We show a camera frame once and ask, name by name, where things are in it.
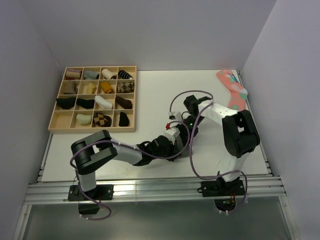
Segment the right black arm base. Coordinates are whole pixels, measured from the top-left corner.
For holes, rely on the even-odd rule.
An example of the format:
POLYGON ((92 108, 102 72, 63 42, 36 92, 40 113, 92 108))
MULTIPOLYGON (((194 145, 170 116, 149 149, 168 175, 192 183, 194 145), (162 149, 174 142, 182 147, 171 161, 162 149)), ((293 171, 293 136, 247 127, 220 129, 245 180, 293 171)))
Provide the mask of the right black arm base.
POLYGON ((237 208, 237 197, 243 197, 242 203, 247 198, 247 184, 240 177, 226 182, 222 177, 216 180, 202 181, 196 190, 204 198, 214 198, 217 211, 228 215, 237 208))

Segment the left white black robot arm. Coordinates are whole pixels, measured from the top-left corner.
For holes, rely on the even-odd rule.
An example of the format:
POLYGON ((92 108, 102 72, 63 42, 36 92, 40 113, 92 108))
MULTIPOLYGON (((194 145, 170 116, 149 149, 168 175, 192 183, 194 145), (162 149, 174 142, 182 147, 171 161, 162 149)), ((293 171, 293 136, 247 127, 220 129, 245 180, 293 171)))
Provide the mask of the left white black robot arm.
POLYGON ((183 141, 178 130, 169 130, 152 141, 138 145, 127 145, 111 137, 107 130, 101 130, 77 140, 71 146, 72 162, 75 163, 79 194, 86 200, 96 197, 98 187, 96 170, 111 160, 128 163, 135 167, 150 164, 155 159, 174 161, 183 150, 183 141))

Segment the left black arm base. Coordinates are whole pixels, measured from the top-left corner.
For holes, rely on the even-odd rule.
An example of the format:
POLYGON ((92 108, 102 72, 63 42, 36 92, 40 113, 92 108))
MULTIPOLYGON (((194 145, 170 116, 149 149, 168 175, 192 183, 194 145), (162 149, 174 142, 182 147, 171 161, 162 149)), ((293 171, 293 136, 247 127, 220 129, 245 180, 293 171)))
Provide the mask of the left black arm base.
MULTIPOLYGON (((114 186, 112 184, 98 184, 93 190, 85 192, 91 199, 101 202, 113 199, 114 186)), ((67 200, 69 202, 82 202, 88 199, 82 194, 78 185, 71 185, 67 200)), ((98 213, 100 207, 97 203, 78 203, 78 212, 81 215, 93 216, 98 213)))

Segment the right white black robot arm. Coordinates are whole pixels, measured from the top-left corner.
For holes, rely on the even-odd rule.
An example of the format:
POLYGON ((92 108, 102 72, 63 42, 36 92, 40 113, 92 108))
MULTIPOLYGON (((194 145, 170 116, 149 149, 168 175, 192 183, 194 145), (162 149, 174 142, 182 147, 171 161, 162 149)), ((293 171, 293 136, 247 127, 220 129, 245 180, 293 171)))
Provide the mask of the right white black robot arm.
POLYGON ((189 159, 191 169, 202 180, 220 179, 216 183, 217 191, 222 195, 229 194, 238 180, 242 167, 251 152, 260 144, 255 122, 251 113, 244 110, 234 110, 215 103, 212 98, 205 96, 196 98, 190 95, 183 102, 189 116, 184 120, 190 133, 189 159), (222 127, 224 147, 227 155, 222 160, 216 176, 200 176, 194 167, 193 139, 198 132, 198 125, 203 119, 209 119, 222 127))

